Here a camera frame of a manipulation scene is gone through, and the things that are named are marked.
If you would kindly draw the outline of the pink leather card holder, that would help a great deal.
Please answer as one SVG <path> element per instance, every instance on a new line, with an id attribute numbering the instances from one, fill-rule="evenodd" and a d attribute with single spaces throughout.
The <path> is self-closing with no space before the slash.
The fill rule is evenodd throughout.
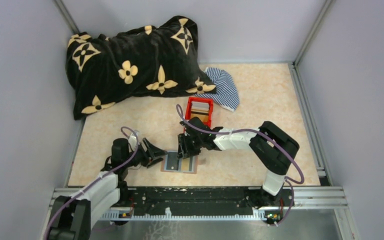
<path id="1" fill-rule="evenodd" d="M 176 151 L 168 151 L 161 162 L 161 172 L 196 174 L 198 168 L 198 157 L 178 158 Z"/>

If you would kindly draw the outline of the red plastic bin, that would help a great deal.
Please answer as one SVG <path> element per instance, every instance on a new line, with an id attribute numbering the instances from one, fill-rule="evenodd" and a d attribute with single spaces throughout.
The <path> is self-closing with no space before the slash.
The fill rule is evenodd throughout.
<path id="1" fill-rule="evenodd" d="M 188 98 L 184 117 L 186 120 L 198 117 L 206 126 L 210 128 L 212 125 L 213 108 L 214 102 L 212 99 L 190 96 Z"/>

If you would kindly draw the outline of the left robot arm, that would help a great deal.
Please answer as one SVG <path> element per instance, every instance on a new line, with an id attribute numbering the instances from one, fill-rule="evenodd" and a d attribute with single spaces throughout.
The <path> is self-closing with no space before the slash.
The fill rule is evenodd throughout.
<path id="1" fill-rule="evenodd" d="M 115 204 L 126 204 L 131 217 L 135 201 L 126 182 L 129 168 L 149 168 L 168 154 L 146 138 L 117 138 L 95 180 L 71 195 L 58 196 L 43 235 L 45 240 L 87 240 L 95 224 Z"/>

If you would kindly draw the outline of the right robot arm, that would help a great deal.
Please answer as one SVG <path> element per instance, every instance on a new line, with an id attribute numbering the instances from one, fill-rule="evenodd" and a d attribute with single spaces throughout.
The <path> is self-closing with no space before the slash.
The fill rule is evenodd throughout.
<path id="1" fill-rule="evenodd" d="M 284 185 L 287 172 L 300 145 L 271 121 L 258 128 L 210 128 L 198 117 L 183 120 L 184 132 L 177 136 L 180 159 L 197 156 L 201 149 L 209 151 L 247 150 L 253 152 L 267 168 L 261 193 L 269 201 L 276 201 Z"/>

